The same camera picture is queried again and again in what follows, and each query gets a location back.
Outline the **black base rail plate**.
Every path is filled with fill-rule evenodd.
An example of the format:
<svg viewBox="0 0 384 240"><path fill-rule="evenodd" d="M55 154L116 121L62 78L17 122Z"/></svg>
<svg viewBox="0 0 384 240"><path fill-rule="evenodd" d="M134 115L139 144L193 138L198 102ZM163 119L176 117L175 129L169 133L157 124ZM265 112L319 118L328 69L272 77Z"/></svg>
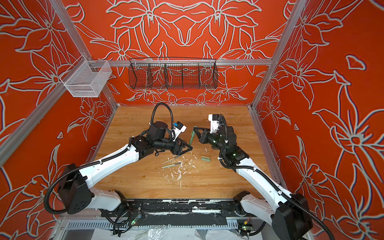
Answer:
<svg viewBox="0 0 384 240"><path fill-rule="evenodd" d="M114 211L102 215L117 217L125 209L154 215L214 214L222 217L243 217L244 211L232 199L129 199Z"/></svg>

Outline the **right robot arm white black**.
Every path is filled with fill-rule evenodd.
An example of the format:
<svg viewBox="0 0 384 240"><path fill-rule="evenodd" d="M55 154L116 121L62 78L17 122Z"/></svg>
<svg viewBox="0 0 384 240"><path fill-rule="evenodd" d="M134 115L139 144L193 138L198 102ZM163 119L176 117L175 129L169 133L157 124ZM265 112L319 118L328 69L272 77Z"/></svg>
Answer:
<svg viewBox="0 0 384 240"><path fill-rule="evenodd" d="M194 128L202 144L219 150L219 161L246 179L264 198L250 193L237 195L245 213L254 215L270 225L281 240L302 240L313 227L308 201L301 194L293 194L267 176L237 144L233 127L220 128L213 133L208 128Z"/></svg>

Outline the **green pen body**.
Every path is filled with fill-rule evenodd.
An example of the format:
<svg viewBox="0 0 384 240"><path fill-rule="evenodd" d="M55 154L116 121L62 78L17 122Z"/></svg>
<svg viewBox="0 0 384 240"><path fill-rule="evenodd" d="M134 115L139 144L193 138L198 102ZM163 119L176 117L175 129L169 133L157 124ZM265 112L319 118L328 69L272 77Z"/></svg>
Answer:
<svg viewBox="0 0 384 240"><path fill-rule="evenodd" d="M189 145L192 145L194 137L195 137L195 132L192 132L191 133L191 138L190 138L190 141L189 141Z"/></svg>

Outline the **clear mesh bin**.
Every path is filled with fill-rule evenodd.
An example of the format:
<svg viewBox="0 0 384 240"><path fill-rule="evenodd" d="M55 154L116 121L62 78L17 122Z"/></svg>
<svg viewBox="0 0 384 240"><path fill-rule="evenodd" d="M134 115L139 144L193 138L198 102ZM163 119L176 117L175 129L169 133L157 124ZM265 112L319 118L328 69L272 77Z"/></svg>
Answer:
<svg viewBox="0 0 384 240"><path fill-rule="evenodd" d="M59 80L74 98L97 98L111 75L108 61L89 61L81 55Z"/></svg>

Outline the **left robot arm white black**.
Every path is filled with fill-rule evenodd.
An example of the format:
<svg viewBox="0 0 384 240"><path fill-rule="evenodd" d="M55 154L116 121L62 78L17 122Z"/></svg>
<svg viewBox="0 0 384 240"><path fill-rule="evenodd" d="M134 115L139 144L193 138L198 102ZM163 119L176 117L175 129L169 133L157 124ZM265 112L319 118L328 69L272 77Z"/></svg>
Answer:
<svg viewBox="0 0 384 240"><path fill-rule="evenodd" d="M57 193L65 206L65 212L76 214L84 209L115 211L125 200L118 192L99 190L95 185L115 171L133 164L149 155L170 151L181 156L193 148L179 138L186 130L181 122L168 129L167 124L155 122L147 131L132 137L129 143L117 151L87 165L67 166L60 177Z"/></svg>

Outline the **beige pen on table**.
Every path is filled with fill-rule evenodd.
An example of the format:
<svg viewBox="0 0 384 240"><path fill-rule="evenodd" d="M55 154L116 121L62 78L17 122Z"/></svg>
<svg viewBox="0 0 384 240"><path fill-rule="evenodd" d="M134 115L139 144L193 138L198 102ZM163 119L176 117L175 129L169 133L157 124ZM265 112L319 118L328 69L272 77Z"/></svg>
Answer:
<svg viewBox="0 0 384 240"><path fill-rule="evenodd" d="M166 164L166 163L168 163L168 162L174 161L174 160L178 159L179 157L180 157L180 156L176 156L176 157L173 157L173 158L171 158L171 159L168 159L168 160L162 162L162 164Z"/></svg>

